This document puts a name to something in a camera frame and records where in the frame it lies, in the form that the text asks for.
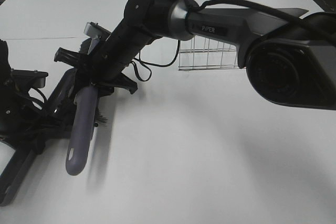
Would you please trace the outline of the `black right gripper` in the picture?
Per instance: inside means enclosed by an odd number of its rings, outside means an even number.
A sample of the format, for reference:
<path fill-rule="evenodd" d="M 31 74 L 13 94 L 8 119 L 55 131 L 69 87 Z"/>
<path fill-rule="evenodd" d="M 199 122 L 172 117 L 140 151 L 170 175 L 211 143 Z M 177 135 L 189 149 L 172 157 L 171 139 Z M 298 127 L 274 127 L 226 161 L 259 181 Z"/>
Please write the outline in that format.
<path fill-rule="evenodd" d="M 98 89 L 99 94 L 113 94 L 115 88 L 134 94 L 138 89 L 137 83 L 121 72 L 146 44 L 147 34 L 121 22 L 93 56 L 93 80 L 90 84 Z M 64 48 L 56 51 L 54 62 L 63 62 L 75 68 L 90 68 L 87 54 Z"/>

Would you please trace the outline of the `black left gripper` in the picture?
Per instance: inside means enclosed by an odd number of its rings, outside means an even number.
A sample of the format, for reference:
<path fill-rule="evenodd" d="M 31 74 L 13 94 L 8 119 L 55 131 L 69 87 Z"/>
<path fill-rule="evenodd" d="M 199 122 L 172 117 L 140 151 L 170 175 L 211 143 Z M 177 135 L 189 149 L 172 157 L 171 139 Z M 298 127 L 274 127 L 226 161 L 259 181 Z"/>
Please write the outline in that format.
<path fill-rule="evenodd" d="M 46 117 L 46 97 L 40 101 L 30 96 L 1 95 L 1 143 L 19 145 L 30 141 L 36 155 L 46 147 L 46 132 L 50 127 L 42 124 Z"/>

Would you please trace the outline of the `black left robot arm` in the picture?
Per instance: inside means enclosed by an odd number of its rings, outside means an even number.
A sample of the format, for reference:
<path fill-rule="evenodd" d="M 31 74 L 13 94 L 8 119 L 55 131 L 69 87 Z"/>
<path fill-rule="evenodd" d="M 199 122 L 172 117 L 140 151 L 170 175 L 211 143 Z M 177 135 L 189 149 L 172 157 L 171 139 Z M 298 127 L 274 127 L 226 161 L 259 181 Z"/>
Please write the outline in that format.
<path fill-rule="evenodd" d="M 41 92 L 47 72 L 14 70 L 6 41 L 1 40 L 1 142 L 17 149 L 45 147 L 41 122 L 47 117 L 47 98 Z"/>

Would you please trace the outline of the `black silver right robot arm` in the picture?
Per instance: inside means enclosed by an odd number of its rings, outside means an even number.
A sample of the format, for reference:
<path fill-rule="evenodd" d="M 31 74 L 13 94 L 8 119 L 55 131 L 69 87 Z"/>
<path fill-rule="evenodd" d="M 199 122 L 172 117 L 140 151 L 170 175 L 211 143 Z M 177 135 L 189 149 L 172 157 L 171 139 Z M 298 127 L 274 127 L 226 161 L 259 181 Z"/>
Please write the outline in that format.
<path fill-rule="evenodd" d="M 269 102 L 335 109 L 335 13 L 244 0 L 128 0 L 114 31 L 89 23 L 87 34 L 99 40 L 92 52 L 60 48 L 54 60 L 101 88 L 122 85 L 124 68 L 155 40 L 201 36 L 235 46 L 238 67 Z"/>

